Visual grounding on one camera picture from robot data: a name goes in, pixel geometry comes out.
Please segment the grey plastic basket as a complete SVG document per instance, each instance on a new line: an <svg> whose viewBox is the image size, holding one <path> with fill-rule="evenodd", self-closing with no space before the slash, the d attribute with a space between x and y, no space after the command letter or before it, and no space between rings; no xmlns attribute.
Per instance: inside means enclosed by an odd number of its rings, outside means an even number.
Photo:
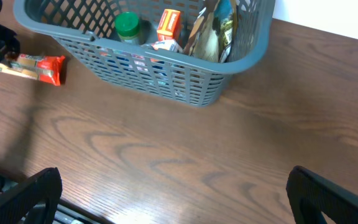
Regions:
<svg viewBox="0 0 358 224"><path fill-rule="evenodd" d="M248 70L264 56L275 2L236 1L238 27L231 52L223 63L198 59L184 52L141 47L157 41L157 27L165 9L181 12L178 43L184 47L203 4L204 1L16 0L14 16L24 27L53 37L103 81L189 105L207 106L220 96L234 74ZM123 12L138 15L141 45L121 42L114 21ZM100 47L106 48L112 58L101 56ZM115 54L113 50L144 56L150 76L136 69L131 56ZM150 58L165 63L151 62ZM123 63L132 65L134 72L125 71ZM163 70L152 68L153 65ZM159 85L155 72L166 73L168 85Z"/></svg>

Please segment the Kleenex tissue multipack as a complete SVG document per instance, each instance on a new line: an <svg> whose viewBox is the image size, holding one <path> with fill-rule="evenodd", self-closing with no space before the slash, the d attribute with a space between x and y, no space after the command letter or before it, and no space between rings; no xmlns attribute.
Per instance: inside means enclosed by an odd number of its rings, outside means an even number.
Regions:
<svg viewBox="0 0 358 224"><path fill-rule="evenodd" d="M183 53L182 47L180 47L180 45L173 39L172 40L156 41L156 42L150 43L150 44L143 44L143 45L141 45L141 47L150 49L150 50L164 49L164 50L168 50L171 52ZM101 56L112 58L112 55L107 53L106 48L100 47L99 49L102 50L102 52L99 53ZM149 74L147 74L149 72L149 69L146 68L144 56L136 55L136 54L128 54L127 52L123 52L123 51L119 51L119 50L113 50L113 53L131 56L133 59L135 59L134 64L136 65L136 69L140 72L143 72L141 74L148 76L148 77L150 76ZM129 59L127 59L127 58L118 57L118 59L129 62ZM165 63L163 61L158 61L157 59L154 59L154 58L150 58L150 61L155 62L155 63L160 63L160 64ZM121 65L124 67L125 71L134 72L134 70L131 70L133 68L132 65L129 65L127 63L123 63ZM156 68L157 70L163 70L163 67L161 67L159 65L153 65L152 68ZM167 78L166 73L163 73L163 72L155 72L155 73L157 75L157 83L159 85L168 85L168 83L167 83L168 78ZM147 83L149 85L154 85L153 81L151 81L151 80L147 80Z"/></svg>

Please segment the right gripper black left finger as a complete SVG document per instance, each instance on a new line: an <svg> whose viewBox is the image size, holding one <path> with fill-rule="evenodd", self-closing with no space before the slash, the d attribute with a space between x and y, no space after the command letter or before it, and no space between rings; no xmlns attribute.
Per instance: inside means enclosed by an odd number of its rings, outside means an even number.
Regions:
<svg viewBox="0 0 358 224"><path fill-rule="evenodd" d="M0 194L0 223L52 223L62 195L58 169L46 168Z"/></svg>

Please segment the brown Nescafe Gold pouch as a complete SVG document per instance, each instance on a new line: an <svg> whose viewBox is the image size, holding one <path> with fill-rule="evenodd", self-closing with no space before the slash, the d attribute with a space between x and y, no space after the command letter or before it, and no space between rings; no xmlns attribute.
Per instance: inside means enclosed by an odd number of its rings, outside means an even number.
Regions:
<svg viewBox="0 0 358 224"><path fill-rule="evenodd" d="M205 0L184 54L213 63L225 62L237 27L235 0Z"/></svg>

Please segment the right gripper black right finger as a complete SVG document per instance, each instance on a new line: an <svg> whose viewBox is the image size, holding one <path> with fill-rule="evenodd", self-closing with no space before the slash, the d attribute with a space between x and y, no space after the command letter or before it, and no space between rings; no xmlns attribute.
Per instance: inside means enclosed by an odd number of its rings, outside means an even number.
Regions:
<svg viewBox="0 0 358 224"><path fill-rule="evenodd" d="M286 191L296 223L358 223L358 195L324 177L295 166Z"/></svg>

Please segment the orange Redoxon box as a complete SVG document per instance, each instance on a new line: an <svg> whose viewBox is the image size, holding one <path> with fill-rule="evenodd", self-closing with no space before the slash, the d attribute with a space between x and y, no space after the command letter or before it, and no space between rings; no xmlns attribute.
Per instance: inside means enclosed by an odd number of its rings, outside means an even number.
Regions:
<svg viewBox="0 0 358 224"><path fill-rule="evenodd" d="M181 12L165 9L157 27L158 41L175 39L177 42L181 32Z"/></svg>

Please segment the San Remo spaghetti packet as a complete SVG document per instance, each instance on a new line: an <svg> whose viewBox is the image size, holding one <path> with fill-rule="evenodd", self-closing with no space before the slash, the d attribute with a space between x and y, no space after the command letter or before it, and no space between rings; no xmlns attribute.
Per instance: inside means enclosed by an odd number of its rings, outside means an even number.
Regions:
<svg viewBox="0 0 358 224"><path fill-rule="evenodd" d="M60 72L65 56L19 54L15 60L0 62L0 72L60 86Z"/></svg>

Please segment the green lid pesto jar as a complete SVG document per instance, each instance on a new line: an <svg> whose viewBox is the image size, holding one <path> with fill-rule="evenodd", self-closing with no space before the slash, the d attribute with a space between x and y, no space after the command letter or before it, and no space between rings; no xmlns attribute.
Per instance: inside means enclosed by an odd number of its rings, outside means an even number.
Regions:
<svg viewBox="0 0 358 224"><path fill-rule="evenodd" d="M115 19L115 28L121 42L141 45L143 43L140 19L134 12L123 12Z"/></svg>

